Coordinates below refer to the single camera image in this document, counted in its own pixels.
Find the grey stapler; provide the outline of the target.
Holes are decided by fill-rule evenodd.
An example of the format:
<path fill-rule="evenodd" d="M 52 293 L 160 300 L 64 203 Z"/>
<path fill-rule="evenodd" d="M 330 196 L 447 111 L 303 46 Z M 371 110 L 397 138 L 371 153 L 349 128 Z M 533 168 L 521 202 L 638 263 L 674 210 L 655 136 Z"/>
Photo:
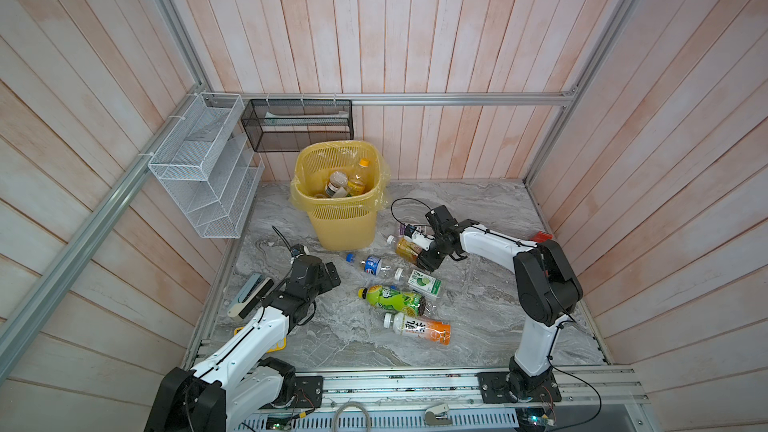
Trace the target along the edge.
<path fill-rule="evenodd" d="M 424 423 L 426 426 L 450 426 L 453 419 L 449 416 L 449 405 L 447 403 L 438 403 L 428 407 L 424 413 Z"/>

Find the gold red energy drink bottle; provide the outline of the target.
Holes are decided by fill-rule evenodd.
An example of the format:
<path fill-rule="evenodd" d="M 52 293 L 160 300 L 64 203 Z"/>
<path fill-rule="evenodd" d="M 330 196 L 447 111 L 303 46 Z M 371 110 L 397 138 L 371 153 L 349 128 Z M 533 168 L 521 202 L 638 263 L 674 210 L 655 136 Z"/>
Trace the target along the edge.
<path fill-rule="evenodd" d="M 394 247 L 395 253 L 410 262 L 413 265 L 418 264 L 419 254 L 422 252 L 422 248 L 415 244 L 406 236 L 396 237 L 390 235 L 387 237 L 387 243 Z"/>

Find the orange juice bottle white cap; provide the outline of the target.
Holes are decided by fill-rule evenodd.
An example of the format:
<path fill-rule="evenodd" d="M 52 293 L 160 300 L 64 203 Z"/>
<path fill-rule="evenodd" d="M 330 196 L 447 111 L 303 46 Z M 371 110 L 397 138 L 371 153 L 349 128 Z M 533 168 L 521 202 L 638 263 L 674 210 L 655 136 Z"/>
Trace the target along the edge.
<path fill-rule="evenodd" d="M 441 345 L 451 341 L 451 325 L 425 317 L 410 317 L 404 313 L 386 313 L 383 325 L 393 332 L 410 337 L 418 337 Z"/>

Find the yellow label tea bottle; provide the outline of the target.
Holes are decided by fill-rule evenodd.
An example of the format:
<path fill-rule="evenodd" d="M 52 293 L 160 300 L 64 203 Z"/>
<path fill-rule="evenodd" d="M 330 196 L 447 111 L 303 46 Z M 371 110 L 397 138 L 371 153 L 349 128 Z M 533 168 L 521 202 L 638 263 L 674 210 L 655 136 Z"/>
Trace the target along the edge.
<path fill-rule="evenodd" d="M 370 161 L 361 158 L 351 169 L 347 179 L 347 190 L 350 196 L 363 195 L 368 189 Z"/>

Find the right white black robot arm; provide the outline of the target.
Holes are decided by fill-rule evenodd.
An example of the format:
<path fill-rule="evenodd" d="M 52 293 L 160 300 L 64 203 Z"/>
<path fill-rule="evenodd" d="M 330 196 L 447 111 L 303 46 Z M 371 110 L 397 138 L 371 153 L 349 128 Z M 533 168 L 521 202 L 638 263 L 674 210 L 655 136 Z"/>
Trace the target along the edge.
<path fill-rule="evenodd" d="M 510 359 L 509 372 L 480 373 L 485 403 L 538 401 L 538 394 L 556 390 L 551 352 L 559 326 L 583 298 L 583 289 L 561 246 L 553 241 L 524 241 L 495 232 L 474 220 L 457 221 L 439 206 L 425 214 L 430 236 L 409 225 L 404 228 L 421 251 L 417 266 L 437 270 L 445 258 L 458 262 L 470 255 L 488 259 L 514 273 L 518 300 L 527 315 L 521 342 Z"/>

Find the red tape dispenser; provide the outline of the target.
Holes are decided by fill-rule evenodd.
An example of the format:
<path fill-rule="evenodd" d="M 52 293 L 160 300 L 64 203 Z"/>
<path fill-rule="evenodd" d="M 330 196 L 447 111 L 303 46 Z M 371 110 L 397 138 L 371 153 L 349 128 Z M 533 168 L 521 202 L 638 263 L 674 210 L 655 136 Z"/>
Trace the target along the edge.
<path fill-rule="evenodd" d="M 549 240 L 552 240 L 552 239 L 553 239 L 553 235 L 552 234 L 549 234 L 549 233 L 546 233 L 546 232 L 543 232 L 543 231 L 539 231 L 539 232 L 537 232 L 531 238 L 531 241 L 533 241 L 535 243 L 543 243 L 543 242 L 546 242 L 546 241 L 549 241 Z"/>

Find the blue label pepsi bottle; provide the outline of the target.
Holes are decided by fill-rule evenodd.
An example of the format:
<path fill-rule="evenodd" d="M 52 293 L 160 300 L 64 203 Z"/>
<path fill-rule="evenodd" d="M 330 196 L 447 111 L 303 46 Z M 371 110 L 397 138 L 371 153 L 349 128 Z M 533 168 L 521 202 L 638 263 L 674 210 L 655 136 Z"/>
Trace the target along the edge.
<path fill-rule="evenodd" d="M 374 277 L 392 278 L 395 276 L 395 268 L 392 264 L 377 255 L 371 254 L 361 258 L 354 252 L 349 252 L 345 255 L 345 261 Z"/>

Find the yellow plastic bin liner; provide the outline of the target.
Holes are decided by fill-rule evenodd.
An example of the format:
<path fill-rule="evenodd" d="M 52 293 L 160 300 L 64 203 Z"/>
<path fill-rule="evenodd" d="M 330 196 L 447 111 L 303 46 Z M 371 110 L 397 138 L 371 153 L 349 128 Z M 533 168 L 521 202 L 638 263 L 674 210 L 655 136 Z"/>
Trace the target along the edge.
<path fill-rule="evenodd" d="M 351 179 L 359 162 L 368 162 L 359 195 L 338 195 L 328 185 L 332 178 Z M 386 187 L 391 174 L 372 144 L 358 140 L 327 141 L 304 148 L 298 155 L 291 182 L 291 203 L 299 210 L 324 220 L 341 220 L 376 213 L 388 205 Z"/>

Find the blue white stapler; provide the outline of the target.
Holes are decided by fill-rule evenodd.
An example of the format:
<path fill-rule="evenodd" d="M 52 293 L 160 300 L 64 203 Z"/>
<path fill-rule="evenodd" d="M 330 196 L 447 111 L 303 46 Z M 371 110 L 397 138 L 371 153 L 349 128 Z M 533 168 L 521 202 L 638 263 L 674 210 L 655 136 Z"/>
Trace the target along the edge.
<path fill-rule="evenodd" d="M 251 275 L 233 299 L 227 316 L 245 319 L 274 286 L 274 280 L 260 273 Z"/>

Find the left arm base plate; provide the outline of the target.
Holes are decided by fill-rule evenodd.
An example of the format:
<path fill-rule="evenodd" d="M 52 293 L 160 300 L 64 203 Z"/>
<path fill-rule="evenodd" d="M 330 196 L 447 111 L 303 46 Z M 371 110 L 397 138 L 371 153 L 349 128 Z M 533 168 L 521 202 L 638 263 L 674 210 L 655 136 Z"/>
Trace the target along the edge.
<path fill-rule="evenodd" d="M 262 410 L 318 409 L 322 406 L 323 376 L 298 376 L 288 380 L 278 397 Z"/>

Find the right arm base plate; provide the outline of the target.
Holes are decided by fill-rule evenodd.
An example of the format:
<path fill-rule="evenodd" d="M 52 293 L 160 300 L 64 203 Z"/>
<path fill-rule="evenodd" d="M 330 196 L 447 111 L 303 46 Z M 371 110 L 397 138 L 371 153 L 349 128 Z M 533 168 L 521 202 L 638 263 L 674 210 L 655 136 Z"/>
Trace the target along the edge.
<path fill-rule="evenodd" d="M 560 402 L 562 395 L 552 369 L 529 377 L 522 370 L 476 374 L 485 404 Z"/>

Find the yellow ribbed waste bin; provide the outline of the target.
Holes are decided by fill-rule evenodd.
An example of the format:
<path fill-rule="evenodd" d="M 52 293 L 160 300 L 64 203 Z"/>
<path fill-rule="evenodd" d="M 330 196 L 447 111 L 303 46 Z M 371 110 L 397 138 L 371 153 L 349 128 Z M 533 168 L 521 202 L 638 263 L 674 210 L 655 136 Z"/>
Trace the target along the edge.
<path fill-rule="evenodd" d="M 376 233 L 377 214 L 384 208 L 362 217 L 341 220 L 324 220 L 305 213 L 322 247 L 329 251 L 341 252 L 363 249 L 372 244 Z"/>

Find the green label tea bottle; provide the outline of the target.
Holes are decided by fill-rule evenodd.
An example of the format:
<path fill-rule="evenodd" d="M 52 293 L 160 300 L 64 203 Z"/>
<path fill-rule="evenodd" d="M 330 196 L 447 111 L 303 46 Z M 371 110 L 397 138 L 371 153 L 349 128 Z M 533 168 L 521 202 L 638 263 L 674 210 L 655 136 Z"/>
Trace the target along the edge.
<path fill-rule="evenodd" d="M 426 299 L 417 292 L 402 291 L 394 286 L 374 285 L 360 288 L 358 297 L 371 307 L 388 312 L 403 313 L 410 317 L 422 316 L 426 311 Z"/>

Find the lime label bottle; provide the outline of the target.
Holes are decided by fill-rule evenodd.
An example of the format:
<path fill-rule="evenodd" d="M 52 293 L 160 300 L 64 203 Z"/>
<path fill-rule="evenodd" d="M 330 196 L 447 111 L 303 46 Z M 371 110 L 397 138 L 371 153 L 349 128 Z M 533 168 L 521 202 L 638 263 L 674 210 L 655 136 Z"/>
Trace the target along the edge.
<path fill-rule="evenodd" d="M 397 283 L 432 299 L 439 297 L 442 288 L 441 280 L 416 269 L 406 272 L 403 268 L 397 268 L 393 278 Z"/>
<path fill-rule="evenodd" d="M 349 195 L 348 177 L 341 171 L 331 173 L 325 187 L 325 193 L 329 198 L 343 198 Z"/>

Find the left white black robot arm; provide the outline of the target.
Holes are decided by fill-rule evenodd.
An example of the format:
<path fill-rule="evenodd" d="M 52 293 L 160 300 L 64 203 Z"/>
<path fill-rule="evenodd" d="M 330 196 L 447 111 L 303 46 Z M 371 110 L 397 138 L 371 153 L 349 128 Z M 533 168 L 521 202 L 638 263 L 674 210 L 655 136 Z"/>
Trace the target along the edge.
<path fill-rule="evenodd" d="M 233 431 L 269 405 L 297 409 L 308 397 L 296 369 L 268 351 L 313 318 L 316 299 L 341 284 L 336 266 L 301 253 L 280 283 L 250 302 L 255 316 L 208 358 L 160 383 L 146 431 Z"/>

